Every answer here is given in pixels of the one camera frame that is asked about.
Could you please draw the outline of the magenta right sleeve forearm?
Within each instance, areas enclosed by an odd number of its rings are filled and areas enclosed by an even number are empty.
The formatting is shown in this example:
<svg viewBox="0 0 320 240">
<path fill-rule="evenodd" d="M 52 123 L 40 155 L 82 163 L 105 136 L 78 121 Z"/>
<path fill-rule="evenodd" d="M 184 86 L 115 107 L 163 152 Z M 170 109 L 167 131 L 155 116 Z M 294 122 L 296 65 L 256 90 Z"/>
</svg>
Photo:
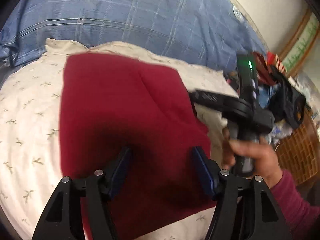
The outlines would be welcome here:
<svg viewBox="0 0 320 240">
<path fill-rule="evenodd" d="M 283 171 L 281 180 L 271 189 L 293 239 L 315 239 L 319 236 L 319 207 L 304 200 L 296 189 L 291 173 Z"/>
</svg>

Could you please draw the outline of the person's right hand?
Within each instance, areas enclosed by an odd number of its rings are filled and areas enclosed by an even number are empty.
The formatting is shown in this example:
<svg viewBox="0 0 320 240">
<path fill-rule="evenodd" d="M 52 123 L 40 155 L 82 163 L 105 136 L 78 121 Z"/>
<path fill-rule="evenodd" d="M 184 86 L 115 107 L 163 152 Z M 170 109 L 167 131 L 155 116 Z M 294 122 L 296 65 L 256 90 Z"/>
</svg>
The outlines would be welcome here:
<svg viewBox="0 0 320 240">
<path fill-rule="evenodd" d="M 254 174 L 261 176 L 269 188 L 281 180 L 283 172 L 277 155 L 264 137 L 260 137 L 259 143 L 231 139 L 227 127 L 222 134 L 222 168 L 230 170 L 235 165 L 236 156 L 248 157 L 254 160 Z"/>
</svg>

